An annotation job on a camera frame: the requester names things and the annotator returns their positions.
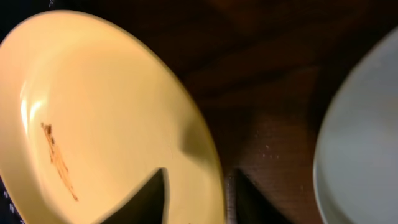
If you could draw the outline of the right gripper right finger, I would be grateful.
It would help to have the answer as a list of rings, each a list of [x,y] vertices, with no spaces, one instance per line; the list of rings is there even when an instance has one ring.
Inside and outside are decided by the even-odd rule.
[[[289,219],[260,192],[241,169],[234,170],[232,187],[230,223],[289,224]]]

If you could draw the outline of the light blue plate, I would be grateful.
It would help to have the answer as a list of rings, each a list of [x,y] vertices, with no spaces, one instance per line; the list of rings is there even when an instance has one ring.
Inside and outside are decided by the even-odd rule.
[[[397,222],[397,31],[349,72],[317,138],[313,186],[324,223]]]

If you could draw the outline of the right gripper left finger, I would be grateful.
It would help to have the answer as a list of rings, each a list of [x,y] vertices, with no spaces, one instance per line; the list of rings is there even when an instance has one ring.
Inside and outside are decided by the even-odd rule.
[[[164,168],[155,174],[119,210],[101,224],[162,224],[165,205]]]

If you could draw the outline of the yellow plate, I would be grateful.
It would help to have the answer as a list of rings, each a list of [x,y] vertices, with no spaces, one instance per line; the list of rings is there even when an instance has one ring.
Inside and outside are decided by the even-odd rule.
[[[164,223],[224,223],[217,151],[174,73],[122,28],[76,11],[1,42],[1,178],[26,223],[101,223],[164,170]]]

